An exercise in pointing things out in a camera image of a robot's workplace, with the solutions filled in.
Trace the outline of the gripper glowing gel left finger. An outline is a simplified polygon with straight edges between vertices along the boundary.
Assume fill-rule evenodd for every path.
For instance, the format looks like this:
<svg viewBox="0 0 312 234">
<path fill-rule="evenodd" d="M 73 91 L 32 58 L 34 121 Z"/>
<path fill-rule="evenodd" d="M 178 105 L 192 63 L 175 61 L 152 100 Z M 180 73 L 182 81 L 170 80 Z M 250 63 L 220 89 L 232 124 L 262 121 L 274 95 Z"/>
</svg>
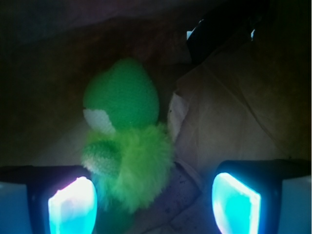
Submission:
<svg viewBox="0 0 312 234">
<path fill-rule="evenodd" d="M 90 234 L 97 193 L 82 166 L 3 166 L 2 234 Z"/>
</svg>

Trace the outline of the gripper glowing gel right finger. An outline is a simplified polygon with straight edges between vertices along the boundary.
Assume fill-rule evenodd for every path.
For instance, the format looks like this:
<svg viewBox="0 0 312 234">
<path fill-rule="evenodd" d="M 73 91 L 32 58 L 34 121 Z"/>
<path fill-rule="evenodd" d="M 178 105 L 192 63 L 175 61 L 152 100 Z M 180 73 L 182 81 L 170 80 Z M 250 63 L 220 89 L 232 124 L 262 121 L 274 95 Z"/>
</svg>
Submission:
<svg viewBox="0 0 312 234">
<path fill-rule="evenodd" d="M 223 234 L 310 234 L 312 164 L 226 160 L 216 170 L 211 199 Z"/>
</svg>

